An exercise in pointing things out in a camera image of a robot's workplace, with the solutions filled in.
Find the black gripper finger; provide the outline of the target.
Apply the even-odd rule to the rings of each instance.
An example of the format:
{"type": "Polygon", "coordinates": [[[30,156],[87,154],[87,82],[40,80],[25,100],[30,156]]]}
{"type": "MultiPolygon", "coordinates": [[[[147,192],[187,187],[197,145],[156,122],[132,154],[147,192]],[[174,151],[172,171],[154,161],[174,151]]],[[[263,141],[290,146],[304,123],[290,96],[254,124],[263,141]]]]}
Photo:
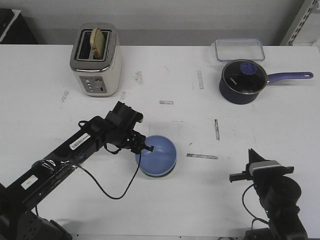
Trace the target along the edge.
{"type": "Polygon", "coordinates": [[[248,149],[248,166],[251,166],[256,162],[256,152],[252,148],[248,149]]]}
{"type": "Polygon", "coordinates": [[[139,147],[139,146],[134,146],[132,149],[131,149],[131,152],[132,153],[135,153],[135,154],[140,154],[142,151],[142,148],[139,147]]]}
{"type": "Polygon", "coordinates": [[[262,156],[260,156],[254,149],[251,150],[251,163],[262,163],[267,161],[262,156]]]}
{"type": "Polygon", "coordinates": [[[142,152],[143,150],[147,150],[149,152],[152,152],[154,150],[154,148],[155,147],[153,145],[148,146],[148,145],[143,143],[143,144],[140,145],[140,152],[142,152]]]}

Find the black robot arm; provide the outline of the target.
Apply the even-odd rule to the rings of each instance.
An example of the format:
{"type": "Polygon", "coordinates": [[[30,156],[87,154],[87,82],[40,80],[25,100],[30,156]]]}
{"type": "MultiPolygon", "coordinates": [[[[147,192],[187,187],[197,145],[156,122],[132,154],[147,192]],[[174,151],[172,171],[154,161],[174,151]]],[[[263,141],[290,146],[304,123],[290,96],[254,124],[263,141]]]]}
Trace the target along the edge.
{"type": "Polygon", "coordinates": [[[95,116],[78,123],[80,129],[8,187],[0,187],[0,238],[2,240],[71,240],[73,237],[54,220],[33,209],[92,154],[108,144],[140,154],[153,151],[146,137],[134,130],[143,114],[117,102],[106,117],[95,116]]]}
{"type": "Polygon", "coordinates": [[[245,240],[307,240],[308,234],[298,217],[297,206],[302,190],[287,174],[293,166],[283,166],[276,160],[264,159],[255,150],[248,150],[248,163],[241,173],[231,174],[229,181],[252,181],[259,202],[268,220],[253,215],[252,222],[261,221],[265,228],[251,228],[245,232],[245,240]]]}

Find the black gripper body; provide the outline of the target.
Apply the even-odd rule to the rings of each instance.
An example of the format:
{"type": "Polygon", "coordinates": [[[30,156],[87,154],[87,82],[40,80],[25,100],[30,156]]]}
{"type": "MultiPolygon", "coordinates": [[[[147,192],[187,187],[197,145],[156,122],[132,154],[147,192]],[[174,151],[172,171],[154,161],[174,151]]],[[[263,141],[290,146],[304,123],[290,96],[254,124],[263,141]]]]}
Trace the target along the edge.
{"type": "Polygon", "coordinates": [[[117,102],[104,119],[108,124],[105,143],[119,149],[143,150],[146,147],[146,137],[134,130],[136,123],[141,123],[143,118],[142,113],[117,102]]]}
{"type": "Polygon", "coordinates": [[[293,193],[294,192],[294,180],[286,177],[286,174],[291,174],[294,171],[293,166],[274,167],[255,171],[253,175],[249,172],[248,164],[245,171],[242,173],[235,173],[229,175],[229,181],[242,181],[252,180],[257,189],[263,193],[268,191],[274,191],[275,193],[293,193]]]}

